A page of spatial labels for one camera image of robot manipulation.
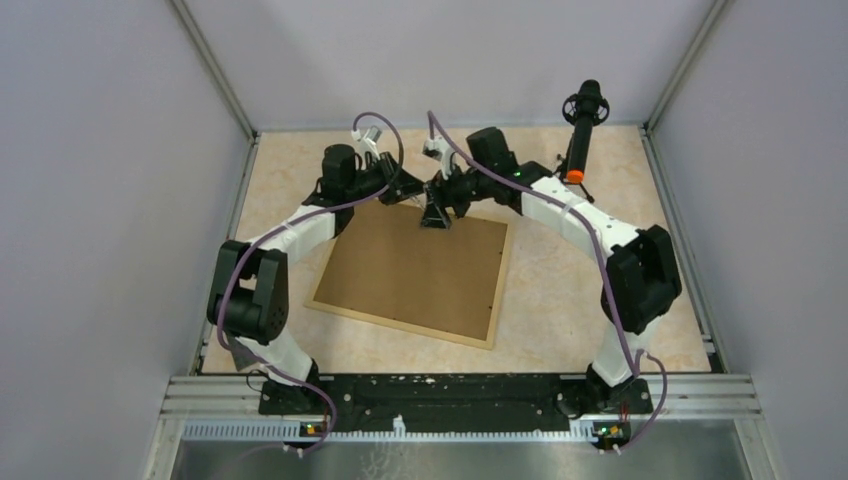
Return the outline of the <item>wooden picture frame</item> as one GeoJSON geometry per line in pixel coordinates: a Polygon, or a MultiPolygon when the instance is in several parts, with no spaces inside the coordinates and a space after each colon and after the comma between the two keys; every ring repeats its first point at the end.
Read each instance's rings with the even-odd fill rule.
{"type": "Polygon", "coordinates": [[[493,217],[420,226],[422,210],[371,201],[326,254],[305,305],[464,346],[494,346],[513,230],[493,217]]]}

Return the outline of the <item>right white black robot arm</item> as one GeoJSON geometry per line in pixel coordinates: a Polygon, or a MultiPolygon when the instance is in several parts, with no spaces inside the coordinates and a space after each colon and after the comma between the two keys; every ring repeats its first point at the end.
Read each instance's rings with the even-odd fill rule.
{"type": "Polygon", "coordinates": [[[586,376],[586,397],[600,412],[612,412],[627,397],[639,373],[653,324],[682,293],[667,230],[622,222],[572,192],[560,176],[535,161],[519,163],[503,132],[487,127],[466,139],[468,169],[455,162],[460,150],[434,127],[422,152],[440,163],[424,186],[421,224],[448,229],[472,203],[493,200],[539,222],[594,260],[601,274],[601,308],[610,322],[586,376]]]}

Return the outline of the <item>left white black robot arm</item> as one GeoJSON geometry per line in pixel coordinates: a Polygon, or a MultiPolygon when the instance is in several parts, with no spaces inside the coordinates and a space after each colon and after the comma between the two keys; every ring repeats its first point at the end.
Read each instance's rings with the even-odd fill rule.
{"type": "Polygon", "coordinates": [[[422,182],[404,163],[403,154],[331,145],[313,190],[289,218],[252,240],[228,240],[218,251],[207,319],[219,345],[264,366],[270,380],[284,385],[283,401],[297,413],[317,407],[321,388],[309,379],[314,360],[287,327],[289,270],[338,237],[357,206],[372,200],[393,205],[422,193],[422,182]]]}

